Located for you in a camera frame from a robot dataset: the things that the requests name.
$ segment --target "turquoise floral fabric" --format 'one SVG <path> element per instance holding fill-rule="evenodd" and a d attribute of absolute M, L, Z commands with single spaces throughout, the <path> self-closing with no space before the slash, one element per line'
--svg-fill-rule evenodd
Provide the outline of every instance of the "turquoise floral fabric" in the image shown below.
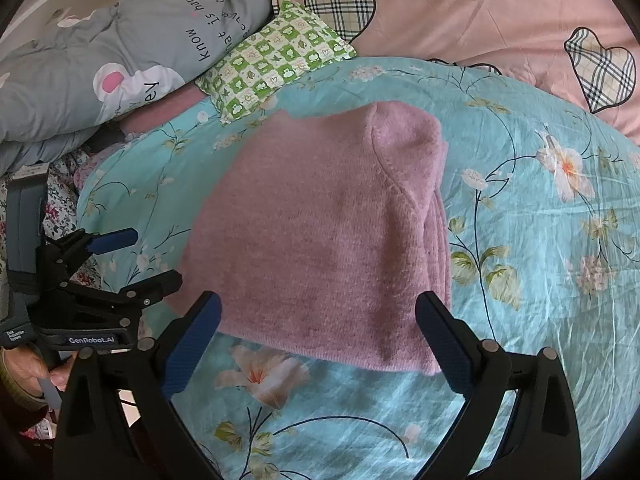
<path fill-rule="evenodd" d="M 420 60 L 361 58 L 304 76 L 226 127 L 201 102 L 88 179 L 82 227 L 140 234 L 135 247 L 100 260 L 104 286 L 117 290 L 178 264 L 203 200 L 274 110 L 324 116 L 380 100 L 439 118 L 449 143 L 441 191 L 451 310 L 508 351 L 558 350 L 587 476 L 640 400 L 640 150 L 521 82 Z M 146 318 L 157 335 L 172 314 L 159 305 Z M 418 472 L 463 399 L 441 374 L 361 370 L 217 334 L 173 402 L 225 478 L 386 480 Z M 505 398 L 477 468 L 490 462 L 512 402 Z"/>

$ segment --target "gray comforter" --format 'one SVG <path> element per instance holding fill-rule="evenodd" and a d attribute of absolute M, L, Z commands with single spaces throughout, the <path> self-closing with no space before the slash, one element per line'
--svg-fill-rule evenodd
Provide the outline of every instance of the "gray comforter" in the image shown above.
<path fill-rule="evenodd" d="M 121 0 L 50 25 L 0 61 L 0 175 L 194 79 L 270 13 L 271 0 Z"/>

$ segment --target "bolt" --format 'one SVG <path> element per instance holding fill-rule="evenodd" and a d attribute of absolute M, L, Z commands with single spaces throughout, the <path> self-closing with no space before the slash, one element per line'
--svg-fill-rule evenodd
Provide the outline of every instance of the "bolt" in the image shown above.
<path fill-rule="evenodd" d="M 542 353 L 550 361 L 553 361 L 556 357 L 558 357 L 558 354 L 556 353 L 556 351 L 549 346 L 543 349 Z"/>
<path fill-rule="evenodd" d="M 88 359 L 94 354 L 94 349 L 90 346 L 85 346 L 81 351 L 78 352 L 78 358 L 80 359 Z"/>
<path fill-rule="evenodd" d="M 147 350 L 151 350 L 155 344 L 156 340 L 152 337 L 144 337 L 138 341 L 138 350 L 146 352 Z"/>
<path fill-rule="evenodd" d="M 484 341 L 482 341 L 482 348 L 484 348 L 487 352 L 494 353 L 498 351 L 500 345 L 498 345 L 498 343 L 493 339 L 485 339 Z"/>

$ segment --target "green checkered pillow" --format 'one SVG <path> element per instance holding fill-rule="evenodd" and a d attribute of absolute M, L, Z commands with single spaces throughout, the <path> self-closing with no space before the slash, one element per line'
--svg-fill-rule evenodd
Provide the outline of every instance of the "green checkered pillow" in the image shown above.
<path fill-rule="evenodd" d="M 285 83 L 355 56 L 355 49 L 318 16 L 284 0 L 275 20 L 197 78 L 196 85 L 229 124 L 253 112 Z"/>

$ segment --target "folded sweater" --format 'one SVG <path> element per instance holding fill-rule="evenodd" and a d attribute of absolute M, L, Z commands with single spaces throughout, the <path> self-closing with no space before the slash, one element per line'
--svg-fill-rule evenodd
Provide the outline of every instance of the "folded sweater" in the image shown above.
<path fill-rule="evenodd" d="M 191 231 L 168 298 L 222 298 L 220 331 L 374 370 L 439 370 L 415 300 L 450 303 L 440 123 L 400 102 L 322 118 L 279 111 Z"/>

